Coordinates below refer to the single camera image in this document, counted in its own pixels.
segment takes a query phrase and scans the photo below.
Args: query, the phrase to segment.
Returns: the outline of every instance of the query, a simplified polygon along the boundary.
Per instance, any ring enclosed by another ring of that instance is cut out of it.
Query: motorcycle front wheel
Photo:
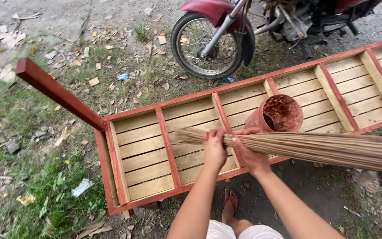
[[[229,33],[219,39],[206,59],[199,57],[214,31],[205,17],[194,12],[187,12],[173,27],[173,55],[182,68],[198,78],[225,78],[234,73],[243,61],[239,35]]]

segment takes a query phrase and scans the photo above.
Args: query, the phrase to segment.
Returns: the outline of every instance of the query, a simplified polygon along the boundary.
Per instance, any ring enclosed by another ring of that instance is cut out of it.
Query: tire
[[[230,76],[233,74],[241,65],[243,61],[243,55],[242,55],[242,47],[236,46],[237,52],[236,57],[234,59],[234,63],[231,64],[231,66],[224,72],[215,74],[215,75],[205,75],[199,72],[196,72],[191,69],[191,67],[185,63],[179,53],[179,49],[177,46],[178,37],[180,37],[180,31],[181,29],[190,21],[195,19],[205,18],[202,15],[195,13],[195,12],[187,12],[185,13],[176,23],[175,26],[172,29],[172,35],[170,37],[171,39],[171,47],[173,55],[175,56],[176,61],[179,63],[179,65],[186,71],[188,71],[190,74],[194,75],[195,77],[201,78],[201,79],[222,79]],[[237,34],[233,34],[233,37],[235,38],[235,41],[238,42],[239,36]]]

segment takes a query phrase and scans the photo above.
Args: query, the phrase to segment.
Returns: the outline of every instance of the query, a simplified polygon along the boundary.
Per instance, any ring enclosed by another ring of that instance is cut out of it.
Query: white shorts
[[[232,227],[210,220],[206,239],[284,239],[284,237],[268,226],[255,225],[244,230],[236,238]]]

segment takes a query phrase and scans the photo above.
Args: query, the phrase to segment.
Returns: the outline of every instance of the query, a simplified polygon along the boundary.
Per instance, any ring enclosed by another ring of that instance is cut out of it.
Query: broom
[[[175,143],[202,144],[207,131],[183,128],[176,132]],[[382,137],[335,133],[226,133],[223,143],[234,147],[238,138],[250,150],[311,162],[349,168],[382,171]]]

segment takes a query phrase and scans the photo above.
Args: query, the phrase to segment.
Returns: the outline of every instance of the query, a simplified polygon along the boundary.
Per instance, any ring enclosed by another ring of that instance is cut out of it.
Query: suspension fork
[[[219,41],[222,35],[225,34],[226,29],[235,21],[235,16],[238,14],[239,10],[244,7],[244,5],[247,3],[248,0],[240,0],[238,4],[235,6],[235,8],[232,10],[231,14],[228,14],[223,21],[222,25],[215,30],[214,35],[212,39],[209,41],[209,43],[206,45],[206,47],[203,49],[201,53],[201,58],[204,59],[209,55],[209,52],[212,50],[212,48],[215,46],[216,42]]]

